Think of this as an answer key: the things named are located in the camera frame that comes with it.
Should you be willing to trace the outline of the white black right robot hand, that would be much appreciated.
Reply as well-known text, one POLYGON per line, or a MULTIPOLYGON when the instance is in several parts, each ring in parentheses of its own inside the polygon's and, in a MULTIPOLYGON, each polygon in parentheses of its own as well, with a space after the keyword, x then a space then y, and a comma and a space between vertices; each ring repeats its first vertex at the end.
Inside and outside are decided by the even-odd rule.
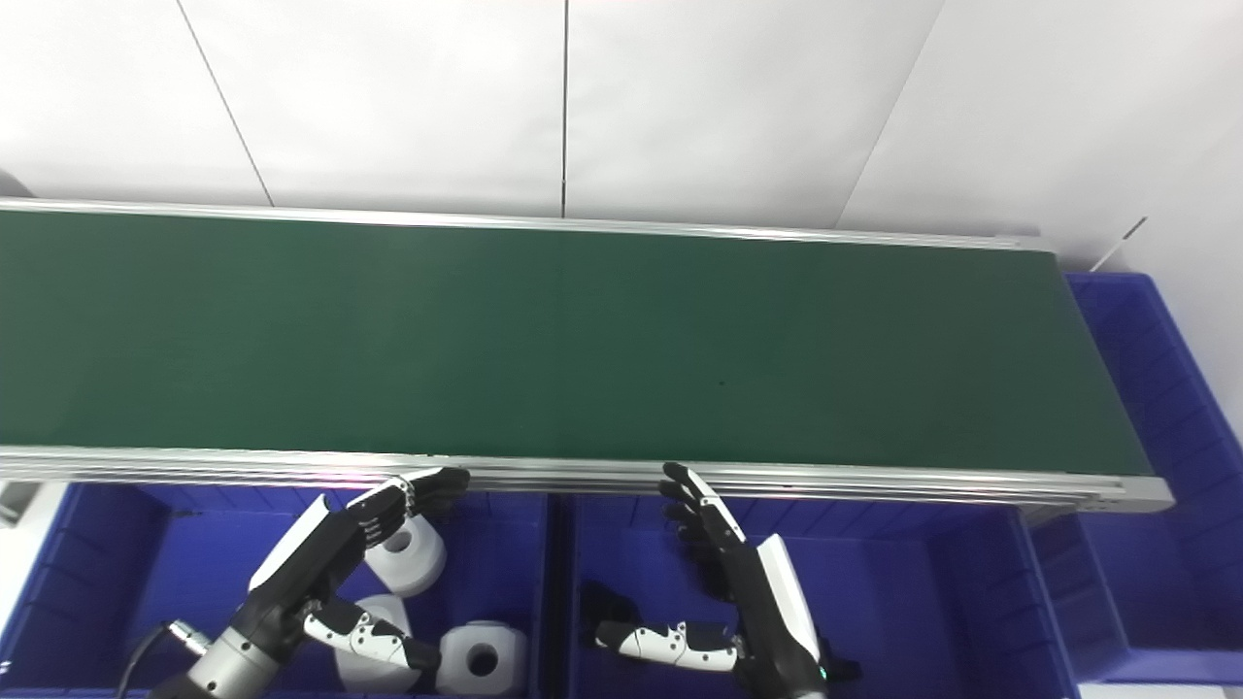
POLYGON ((751 544, 723 498, 681 463, 665 463, 658 491, 685 544, 705 546, 723 575, 738 627, 680 619, 648 626, 599 619, 590 644, 615 655, 687 670, 732 674, 755 698, 825 698, 827 669, 814 619, 789 549, 778 534, 751 544))

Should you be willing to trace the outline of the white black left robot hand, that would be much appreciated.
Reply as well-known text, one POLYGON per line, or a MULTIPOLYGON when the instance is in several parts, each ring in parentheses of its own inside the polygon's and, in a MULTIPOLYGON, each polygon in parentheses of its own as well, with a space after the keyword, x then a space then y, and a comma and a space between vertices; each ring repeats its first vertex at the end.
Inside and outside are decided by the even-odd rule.
POLYGON ((240 650, 285 665, 305 641, 317 641, 374 662, 436 669, 436 647, 341 598, 338 590, 370 549, 382 549, 411 517, 452 504, 470 479, 462 468, 438 466, 389 478, 338 510, 317 498, 254 571, 249 596, 229 622, 240 650))

